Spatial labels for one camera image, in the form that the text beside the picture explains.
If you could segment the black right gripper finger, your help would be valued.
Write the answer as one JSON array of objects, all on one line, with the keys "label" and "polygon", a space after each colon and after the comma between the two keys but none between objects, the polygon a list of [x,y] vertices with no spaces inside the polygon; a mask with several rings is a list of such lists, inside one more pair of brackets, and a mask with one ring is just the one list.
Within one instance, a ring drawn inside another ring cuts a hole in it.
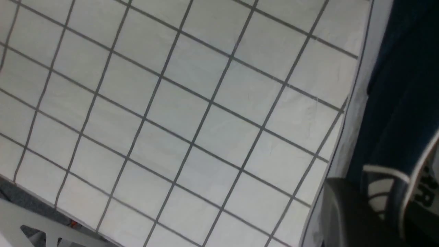
[{"label": "black right gripper finger", "polygon": [[320,228],[323,247],[406,247],[407,244],[373,212],[346,180],[323,184]]}]

